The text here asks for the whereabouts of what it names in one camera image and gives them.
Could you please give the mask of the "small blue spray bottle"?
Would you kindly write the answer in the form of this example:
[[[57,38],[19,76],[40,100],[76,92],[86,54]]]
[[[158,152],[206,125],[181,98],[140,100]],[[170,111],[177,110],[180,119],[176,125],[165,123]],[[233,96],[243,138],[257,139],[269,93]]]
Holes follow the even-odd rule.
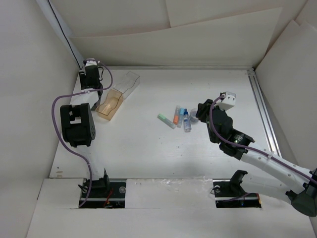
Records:
[[[191,122],[190,122],[190,117],[189,117],[187,109],[184,110],[183,125],[184,125],[185,132],[191,131],[191,129],[192,129]]]

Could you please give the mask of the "clear cup purple contents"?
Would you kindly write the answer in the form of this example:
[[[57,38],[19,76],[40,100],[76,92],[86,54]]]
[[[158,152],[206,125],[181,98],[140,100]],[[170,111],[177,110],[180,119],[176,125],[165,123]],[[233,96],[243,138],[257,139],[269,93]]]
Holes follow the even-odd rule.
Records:
[[[191,123],[197,123],[199,119],[196,117],[198,109],[194,108],[190,111],[190,121]]]

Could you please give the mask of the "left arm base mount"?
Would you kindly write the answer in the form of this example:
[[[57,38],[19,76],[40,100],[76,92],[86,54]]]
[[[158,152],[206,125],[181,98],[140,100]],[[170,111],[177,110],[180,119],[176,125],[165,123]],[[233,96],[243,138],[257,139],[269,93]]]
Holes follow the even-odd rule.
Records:
[[[88,195],[90,181],[85,179],[82,184],[78,185],[81,189],[79,208],[125,208],[126,182],[126,179],[109,179],[108,175],[105,175],[99,180],[92,181]]]

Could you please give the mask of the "green clear highlighter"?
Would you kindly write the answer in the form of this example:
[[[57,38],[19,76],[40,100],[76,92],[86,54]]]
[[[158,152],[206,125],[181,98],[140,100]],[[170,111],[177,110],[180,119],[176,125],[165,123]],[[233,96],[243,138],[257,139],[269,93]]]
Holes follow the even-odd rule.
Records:
[[[172,129],[176,128],[176,124],[174,124],[172,121],[170,121],[168,118],[166,118],[164,115],[162,114],[158,114],[158,119],[161,120],[164,124],[166,124],[167,126],[169,126]]]

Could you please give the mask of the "orange clear highlighter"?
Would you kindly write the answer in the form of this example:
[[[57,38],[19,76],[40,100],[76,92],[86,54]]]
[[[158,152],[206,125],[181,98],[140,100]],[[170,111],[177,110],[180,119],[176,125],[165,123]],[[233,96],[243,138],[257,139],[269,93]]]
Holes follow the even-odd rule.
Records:
[[[175,125],[178,124],[179,114],[180,114],[180,106],[177,105],[176,108],[175,108],[174,117],[173,117],[173,123],[174,123]]]

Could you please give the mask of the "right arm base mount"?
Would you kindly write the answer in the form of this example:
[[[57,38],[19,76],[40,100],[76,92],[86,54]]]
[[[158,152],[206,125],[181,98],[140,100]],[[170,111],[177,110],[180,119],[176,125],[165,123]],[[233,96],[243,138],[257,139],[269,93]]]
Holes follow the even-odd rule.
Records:
[[[242,178],[248,173],[237,170],[231,178],[212,180],[210,194],[215,197],[216,208],[261,208],[261,200],[257,193],[246,193],[242,187]]]

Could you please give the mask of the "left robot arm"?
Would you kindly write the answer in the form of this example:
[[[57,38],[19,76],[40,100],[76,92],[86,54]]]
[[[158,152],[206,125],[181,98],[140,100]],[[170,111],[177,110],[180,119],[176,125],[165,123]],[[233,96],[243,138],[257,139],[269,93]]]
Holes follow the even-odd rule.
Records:
[[[100,105],[103,94],[99,68],[96,61],[84,61],[84,68],[79,71],[82,94],[75,96],[73,104],[60,107],[60,119],[64,141],[69,143],[76,153],[88,160],[92,170],[92,180],[96,180],[93,191],[103,197],[109,194],[110,184],[101,179],[102,170],[98,168],[97,157],[90,148],[96,138],[92,112]]]

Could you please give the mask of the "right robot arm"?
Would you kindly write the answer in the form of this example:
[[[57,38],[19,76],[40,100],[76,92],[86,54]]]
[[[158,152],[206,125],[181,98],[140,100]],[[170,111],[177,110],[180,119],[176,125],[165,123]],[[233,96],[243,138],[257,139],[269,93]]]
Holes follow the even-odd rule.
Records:
[[[211,143],[219,145],[220,151],[238,161],[253,165],[269,178],[237,170],[227,189],[241,197],[258,193],[277,198],[290,204],[298,212],[308,216],[317,215],[317,172],[297,166],[259,146],[249,135],[233,128],[233,119],[224,109],[225,95],[215,101],[207,99],[198,104],[196,117],[207,125]]]

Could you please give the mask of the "blue clear highlighter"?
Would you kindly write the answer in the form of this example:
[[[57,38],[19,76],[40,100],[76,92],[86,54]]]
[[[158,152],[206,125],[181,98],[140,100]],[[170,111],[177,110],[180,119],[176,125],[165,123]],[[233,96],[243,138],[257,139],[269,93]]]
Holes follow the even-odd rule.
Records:
[[[179,111],[179,117],[178,117],[178,123],[177,123],[177,127],[180,128],[182,126],[183,123],[183,118],[184,118],[184,108],[180,108]]]

